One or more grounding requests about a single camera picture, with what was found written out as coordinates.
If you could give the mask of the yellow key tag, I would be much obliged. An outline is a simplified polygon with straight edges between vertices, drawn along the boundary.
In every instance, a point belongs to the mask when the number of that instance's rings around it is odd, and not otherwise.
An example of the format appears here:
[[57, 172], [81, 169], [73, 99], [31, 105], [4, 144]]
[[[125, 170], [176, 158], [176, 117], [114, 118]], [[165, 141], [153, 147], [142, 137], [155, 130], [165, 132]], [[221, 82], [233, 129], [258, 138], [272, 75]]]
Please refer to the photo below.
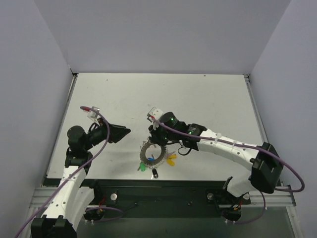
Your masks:
[[168, 155], [167, 159], [166, 159], [166, 162], [170, 165], [170, 166], [175, 166], [175, 162], [174, 162], [174, 159], [177, 158], [177, 155], [174, 153], [174, 154], [170, 154]]

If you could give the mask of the green key tag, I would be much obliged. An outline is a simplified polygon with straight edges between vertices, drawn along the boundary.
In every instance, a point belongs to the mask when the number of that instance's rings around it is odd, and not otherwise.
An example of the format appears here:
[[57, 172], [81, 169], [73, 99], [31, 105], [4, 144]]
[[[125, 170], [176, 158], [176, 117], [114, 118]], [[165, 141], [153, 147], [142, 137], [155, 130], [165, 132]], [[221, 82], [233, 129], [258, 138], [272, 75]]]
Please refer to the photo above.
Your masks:
[[142, 171], [144, 172], [146, 170], [146, 166], [143, 162], [141, 162], [137, 168], [137, 171]]

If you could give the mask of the key with black tag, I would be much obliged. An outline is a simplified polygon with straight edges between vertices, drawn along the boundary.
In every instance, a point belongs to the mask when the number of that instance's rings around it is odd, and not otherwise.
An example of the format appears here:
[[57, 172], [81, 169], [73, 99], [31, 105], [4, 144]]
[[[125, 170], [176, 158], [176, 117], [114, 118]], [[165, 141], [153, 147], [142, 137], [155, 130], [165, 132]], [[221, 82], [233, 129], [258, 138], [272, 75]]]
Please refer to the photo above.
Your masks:
[[157, 179], [159, 177], [156, 169], [152, 169], [153, 178]]

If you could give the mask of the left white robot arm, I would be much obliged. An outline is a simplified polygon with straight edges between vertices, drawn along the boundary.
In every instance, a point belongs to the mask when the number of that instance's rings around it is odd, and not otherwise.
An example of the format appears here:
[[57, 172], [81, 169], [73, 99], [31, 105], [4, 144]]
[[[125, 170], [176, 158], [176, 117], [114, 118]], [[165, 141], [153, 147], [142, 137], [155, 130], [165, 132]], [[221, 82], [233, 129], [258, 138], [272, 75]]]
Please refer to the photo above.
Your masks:
[[82, 186], [94, 157], [90, 149], [103, 141], [117, 143], [131, 130], [121, 125], [106, 124], [101, 118], [97, 122], [99, 125], [89, 132], [78, 125], [68, 130], [68, 149], [62, 178], [44, 206], [41, 217], [32, 221], [32, 237], [77, 237], [77, 227], [88, 205], [101, 200], [102, 192], [98, 188]]

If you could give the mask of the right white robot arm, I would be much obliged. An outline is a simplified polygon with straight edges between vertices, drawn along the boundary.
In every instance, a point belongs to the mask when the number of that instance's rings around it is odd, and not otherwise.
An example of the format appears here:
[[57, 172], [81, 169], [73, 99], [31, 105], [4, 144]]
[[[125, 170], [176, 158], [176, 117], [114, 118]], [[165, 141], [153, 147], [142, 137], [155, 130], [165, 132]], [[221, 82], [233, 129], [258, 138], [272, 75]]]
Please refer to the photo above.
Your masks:
[[229, 177], [224, 189], [234, 197], [250, 191], [272, 194], [278, 184], [283, 165], [273, 145], [243, 143], [222, 136], [199, 124], [186, 124], [172, 112], [158, 109], [147, 114], [152, 123], [149, 127], [150, 142], [159, 146], [180, 144], [182, 148], [212, 153], [229, 159], [248, 170], [240, 177]]

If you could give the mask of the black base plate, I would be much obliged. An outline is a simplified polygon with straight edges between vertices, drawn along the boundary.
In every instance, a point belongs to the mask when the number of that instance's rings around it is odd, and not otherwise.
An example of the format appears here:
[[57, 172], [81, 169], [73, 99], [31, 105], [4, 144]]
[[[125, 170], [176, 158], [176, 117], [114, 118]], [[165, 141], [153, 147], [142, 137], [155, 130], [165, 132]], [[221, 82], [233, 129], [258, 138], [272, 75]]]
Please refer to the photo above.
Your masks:
[[124, 211], [126, 218], [218, 218], [222, 208], [249, 205], [224, 190], [225, 181], [84, 179], [98, 188], [102, 202]]

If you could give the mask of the aluminium frame rail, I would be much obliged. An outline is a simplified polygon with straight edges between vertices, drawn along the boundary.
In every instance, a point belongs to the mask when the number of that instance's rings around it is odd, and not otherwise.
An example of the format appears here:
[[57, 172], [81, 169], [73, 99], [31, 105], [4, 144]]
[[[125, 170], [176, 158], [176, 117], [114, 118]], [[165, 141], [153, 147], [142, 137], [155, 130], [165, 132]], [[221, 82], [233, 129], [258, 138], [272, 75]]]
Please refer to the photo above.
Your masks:
[[226, 190], [226, 181], [212, 181], [205, 177], [197, 180], [182, 180], [180, 178], [167, 179], [159, 173], [156, 179], [141, 179], [140, 172], [135, 172], [133, 179], [125, 179], [122, 174], [113, 178], [110, 169], [119, 168], [121, 171], [129, 169], [129, 165], [137, 158], [136, 142], [145, 130], [139, 118], [142, 110], [139, 108], [143, 101], [141, 89], [153, 93], [173, 93], [176, 89], [184, 92], [195, 84], [201, 83], [202, 88], [209, 89], [211, 95], [217, 96], [222, 91], [228, 91], [230, 98], [242, 100], [247, 115], [243, 121], [250, 125], [255, 132], [253, 138], [260, 138], [264, 133], [255, 122], [259, 115], [256, 112], [254, 100], [250, 96], [250, 86], [245, 75], [225, 74], [135, 74], [135, 73], [78, 73], [70, 91], [69, 103], [63, 125], [56, 141], [50, 161], [48, 174], [44, 178], [40, 192], [35, 194], [32, 201], [34, 207], [41, 205], [40, 197], [48, 195], [49, 189], [56, 189], [66, 180], [62, 173], [62, 150], [67, 146], [67, 127], [76, 121], [74, 110], [80, 103], [98, 104], [102, 108], [114, 111], [115, 106], [110, 104], [114, 99], [123, 106], [123, 111], [129, 116], [127, 124], [133, 132], [122, 145], [114, 151], [103, 152], [100, 161], [95, 164], [88, 174], [81, 176], [81, 185], [78, 196], [89, 193], [96, 206], [101, 200], [106, 206], [123, 208], [128, 203], [139, 206], [139, 212], [134, 216], [147, 216], [153, 209], [159, 216], [194, 216], [202, 217], [215, 211], [215, 206], [221, 208], [235, 208], [242, 203], [247, 206], [265, 207], [292, 207], [295, 205], [291, 193], [275, 191], [264, 193], [256, 190], [249, 191], [237, 198]]

